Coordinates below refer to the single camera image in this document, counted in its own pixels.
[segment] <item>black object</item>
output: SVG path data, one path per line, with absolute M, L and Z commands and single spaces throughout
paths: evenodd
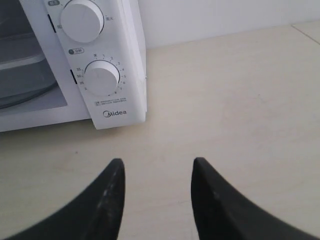
M 200 240 L 318 240 L 249 201 L 204 158 L 193 164 L 191 198 Z
M 125 167 L 113 160 L 57 213 L 6 240 L 116 240 L 125 204 Z

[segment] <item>temperature knob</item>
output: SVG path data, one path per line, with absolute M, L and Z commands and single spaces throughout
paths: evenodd
M 71 0 L 62 10 L 62 29 L 72 40 L 89 43 L 95 40 L 104 27 L 104 15 L 90 0 Z
M 103 60 L 90 63 L 84 72 L 85 87 L 96 96 L 108 96 L 114 93 L 119 80 L 118 69 Z

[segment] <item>oven door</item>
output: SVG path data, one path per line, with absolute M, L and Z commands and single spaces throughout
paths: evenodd
M 0 132 L 90 115 L 43 0 L 0 0 Z

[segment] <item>timer dial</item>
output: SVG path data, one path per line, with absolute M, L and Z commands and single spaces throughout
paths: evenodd
M 71 0 L 62 10 L 60 21 L 65 34 L 79 43 L 95 40 L 105 24 L 100 8 L 90 0 Z
M 114 93 L 119 81 L 118 69 L 108 61 L 94 61 L 84 72 L 85 87 L 96 96 L 108 96 Z

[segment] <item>control panel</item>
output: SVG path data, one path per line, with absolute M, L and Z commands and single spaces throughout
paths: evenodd
M 97 129 L 144 122 L 146 47 L 137 0 L 43 0 Z

